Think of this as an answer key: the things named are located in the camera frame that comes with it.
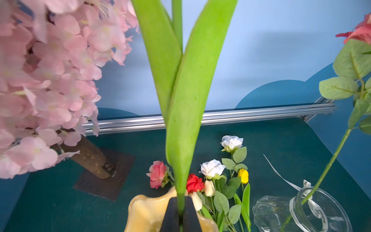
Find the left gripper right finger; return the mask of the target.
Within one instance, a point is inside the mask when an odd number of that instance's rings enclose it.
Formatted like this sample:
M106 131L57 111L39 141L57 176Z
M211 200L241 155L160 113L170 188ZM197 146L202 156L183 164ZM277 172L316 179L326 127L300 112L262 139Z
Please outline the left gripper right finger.
M191 197L185 197L185 208L182 218L183 232L202 232L202 228Z

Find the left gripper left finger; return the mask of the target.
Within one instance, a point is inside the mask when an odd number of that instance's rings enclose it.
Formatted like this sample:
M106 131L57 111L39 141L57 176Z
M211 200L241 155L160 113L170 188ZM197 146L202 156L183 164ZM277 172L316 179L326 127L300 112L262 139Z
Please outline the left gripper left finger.
M168 202L160 232L179 232L179 225L177 198L173 197Z

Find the orange yellow tulip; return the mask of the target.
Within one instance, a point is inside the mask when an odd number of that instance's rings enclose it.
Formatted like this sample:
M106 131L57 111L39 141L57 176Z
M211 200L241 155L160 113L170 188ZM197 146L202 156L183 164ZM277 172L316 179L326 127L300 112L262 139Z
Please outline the orange yellow tulip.
M133 1L166 127L177 210L185 208L188 173L218 59L236 1L208 1L182 46L182 3L168 14L161 1Z

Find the pink rose with stem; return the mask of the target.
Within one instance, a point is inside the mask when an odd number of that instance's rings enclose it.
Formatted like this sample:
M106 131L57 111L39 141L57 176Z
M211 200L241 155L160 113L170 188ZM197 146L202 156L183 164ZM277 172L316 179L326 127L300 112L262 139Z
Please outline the pink rose with stem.
M312 186L311 192L301 202L304 204L320 189L320 185L337 160L350 134L360 130L371 133L371 15L351 31L337 34L344 38L344 46L333 63L335 77L320 81L319 92L329 100L352 99L352 111L347 121L347 128L340 144L326 165L319 180Z

